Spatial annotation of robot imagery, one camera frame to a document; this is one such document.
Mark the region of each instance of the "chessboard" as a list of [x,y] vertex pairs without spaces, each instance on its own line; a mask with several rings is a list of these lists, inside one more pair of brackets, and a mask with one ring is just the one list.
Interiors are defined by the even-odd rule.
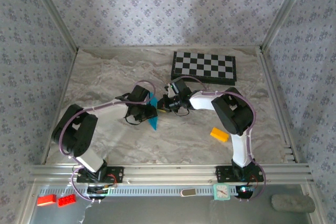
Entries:
[[204,83],[234,86],[237,81],[234,56],[174,52],[172,80],[192,76]]

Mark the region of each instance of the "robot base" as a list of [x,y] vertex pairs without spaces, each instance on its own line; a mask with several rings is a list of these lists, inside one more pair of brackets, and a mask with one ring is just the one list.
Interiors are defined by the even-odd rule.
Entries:
[[233,161],[232,165],[216,166],[216,176],[218,183],[249,182],[251,177],[255,177],[258,182],[264,181],[260,168],[252,162],[243,168]]
[[109,176],[109,174],[113,174],[116,178],[116,183],[122,183],[122,179],[124,176],[124,167],[122,166],[107,166],[105,176],[102,176],[102,178],[97,181],[96,179],[92,179],[92,173],[83,168],[78,171],[77,176],[77,183],[106,183],[106,184],[115,184],[114,177]]

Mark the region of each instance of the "table surface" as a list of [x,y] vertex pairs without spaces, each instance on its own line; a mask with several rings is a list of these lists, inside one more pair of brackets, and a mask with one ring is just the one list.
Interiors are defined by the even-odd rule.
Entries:
[[[266,82],[257,57],[243,50],[179,49],[174,47],[148,49],[79,50],[60,116],[71,104],[98,105],[130,92],[135,82],[150,80],[157,87],[156,97],[165,93],[170,81],[174,51],[236,57],[236,88],[251,101],[257,111],[252,131],[252,149],[260,163],[283,163],[284,142],[270,102]],[[198,83],[187,82],[191,90],[201,89]],[[210,91],[226,90],[228,86],[207,84]],[[210,136],[213,127],[225,131],[214,111],[191,111],[188,116],[159,113],[157,131],[148,122],[138,126],[124,119],[98,125],[91,146],[108,163],[230,163],[231,140],[222,143]],[[51,144],[48,164],[72,163],[61,155],[58,145]]]

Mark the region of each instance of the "red block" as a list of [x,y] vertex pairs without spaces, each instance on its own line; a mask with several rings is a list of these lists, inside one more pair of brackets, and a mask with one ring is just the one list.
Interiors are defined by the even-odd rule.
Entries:
[[38,206],[48,206],[51,204],[56,203],[56,195],[55,194],[50,194],[42,197],[38,197],[37,199],[37,205]]
[[71,195],[59,198],[57,203],[58,203],[58,207],[65,207],[67,205],[76,203],[76,195],[71,194]]

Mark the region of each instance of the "teal clock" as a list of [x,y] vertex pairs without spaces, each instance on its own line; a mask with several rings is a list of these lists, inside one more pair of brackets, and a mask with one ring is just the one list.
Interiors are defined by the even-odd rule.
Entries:
[[229,185],[225,183],[215,184],[214,197],[215,200],[229,200],[230,199]]

